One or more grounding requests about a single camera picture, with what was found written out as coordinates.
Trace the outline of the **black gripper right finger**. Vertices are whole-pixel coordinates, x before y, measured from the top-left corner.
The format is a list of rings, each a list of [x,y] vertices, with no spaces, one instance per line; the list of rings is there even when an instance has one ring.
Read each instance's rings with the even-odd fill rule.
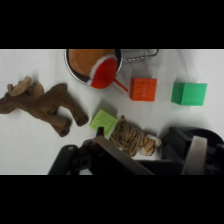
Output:
[[[162,158],[181,166],[182,175],[224,175],[224,139],[208,129],[170,127]]]

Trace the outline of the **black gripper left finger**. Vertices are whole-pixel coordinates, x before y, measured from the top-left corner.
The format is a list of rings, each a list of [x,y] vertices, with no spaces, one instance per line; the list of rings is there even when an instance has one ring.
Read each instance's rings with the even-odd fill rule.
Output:
[[[152,175],[139,162],[126,156],[104,137],[104,128],[96,136],[76,145],[63,146],[53,162],[49,175],[79,175],[89,170],[93,175]]]

